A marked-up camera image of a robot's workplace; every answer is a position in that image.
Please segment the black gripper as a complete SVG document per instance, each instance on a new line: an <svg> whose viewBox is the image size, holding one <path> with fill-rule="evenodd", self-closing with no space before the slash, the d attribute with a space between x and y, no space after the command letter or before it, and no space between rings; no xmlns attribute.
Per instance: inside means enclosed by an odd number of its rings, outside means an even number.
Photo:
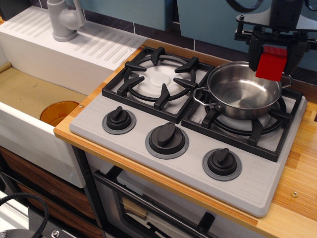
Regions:
<svg viewBox="0 0 317 238"><path fill-rule="evenodd" d="M295 7L270 7L253 14L240 14L234 39L249 46L249 68L257 71L263 45L287 47L285 74L292 74L308 49L317 47L309 33L317 31L317 21L301 14Z"/></svg>

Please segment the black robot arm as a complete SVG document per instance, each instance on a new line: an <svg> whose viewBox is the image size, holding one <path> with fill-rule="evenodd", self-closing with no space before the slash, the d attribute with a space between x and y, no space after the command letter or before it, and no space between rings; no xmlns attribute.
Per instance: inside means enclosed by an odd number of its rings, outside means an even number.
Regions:
<svg viewBox="0 0 317 238"><path fill-rule="evenodd" d="M280 72L291 74L309 50L316 50L317 41L308 33L317 30L315 20L304 17L301 12L305 6L316 11L307 0L273 0L270 8L255 13L263 1L258 0L252 6L245 7L235 0L228 4L240 13L236 20L238 27L235 39L249 46L249 68L259 72L264 67L268 46L277 46L286 51L285 65Z"/></svg>

